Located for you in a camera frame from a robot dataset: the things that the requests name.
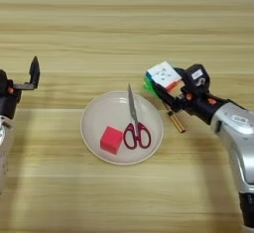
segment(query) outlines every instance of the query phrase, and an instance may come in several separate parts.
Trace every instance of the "scissor blade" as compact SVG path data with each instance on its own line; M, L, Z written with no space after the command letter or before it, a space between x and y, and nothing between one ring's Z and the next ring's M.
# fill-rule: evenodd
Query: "scissor blade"
M130 84L128 86L128 97L129 97L129 106L130 106L131 116L135 120L135 124L137 124L138 123L137 112L136 112L136 108L134 104L134 96L133 96Z

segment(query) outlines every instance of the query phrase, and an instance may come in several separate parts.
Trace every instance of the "red scissors handle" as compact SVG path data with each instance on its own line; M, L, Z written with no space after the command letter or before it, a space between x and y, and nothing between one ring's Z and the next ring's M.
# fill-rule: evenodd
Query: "red scissors handle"
M130 146L129 143L127 142L128 132L131 133L131 136L133 138L133 146ZM151 134L150 134L149 130L142 123L139 122L137 132L138 132L138 136L136 136L135 127L132 123L130 123L127 126L127 128L125 129L124 134L123 134L123 140L124 140L125 146L130 150L135 150L139 144L140 148L148 149L151 146L151 142L152 142L152 138L151 138ZM145 132L148 136L148 143L147 144L143 144L142 132Z

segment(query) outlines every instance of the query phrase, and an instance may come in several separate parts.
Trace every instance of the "colorful cube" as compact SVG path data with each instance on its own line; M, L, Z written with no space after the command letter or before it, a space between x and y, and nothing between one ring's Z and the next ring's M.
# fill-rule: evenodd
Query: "colorful cube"
M147 77L171 91L182 79L166 61L147 70Z
M114 155L122 143L123 133L108 126L100 139L100 148Z

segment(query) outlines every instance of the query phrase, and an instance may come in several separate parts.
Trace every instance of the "table surface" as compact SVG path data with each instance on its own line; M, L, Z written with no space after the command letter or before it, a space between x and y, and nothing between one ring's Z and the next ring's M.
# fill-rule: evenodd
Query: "table surface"
M142 89L163 60L202 62L211 91L254 110L254 0L0 0L0 62L40 88L24 92L0 200L0 232L240 232L227 154L195 117L180 135ZM117 167L83 144L79 119L94 97L133 90L165 127L148 161Z

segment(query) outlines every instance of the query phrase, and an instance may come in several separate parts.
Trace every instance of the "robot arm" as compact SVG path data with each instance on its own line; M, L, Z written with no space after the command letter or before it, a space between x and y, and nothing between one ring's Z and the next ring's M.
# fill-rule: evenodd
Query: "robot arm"
M0 70L0 194L4 187L8 153L14 140L13 118L17 104L20 102L22 90L34 90L39 84L40 67L36 57L31 64L30 76L30 82L15 84L7 78L4 70Z
M254 233L254 113L210 94L210 79L201 64L175 71L184 82L178 97L155 82L153 89L174 112L185 110L197 116L221 139L239 192L245 232Z
M211 120L212 131L227 149L247 232L254 232L254 113L233 103Z

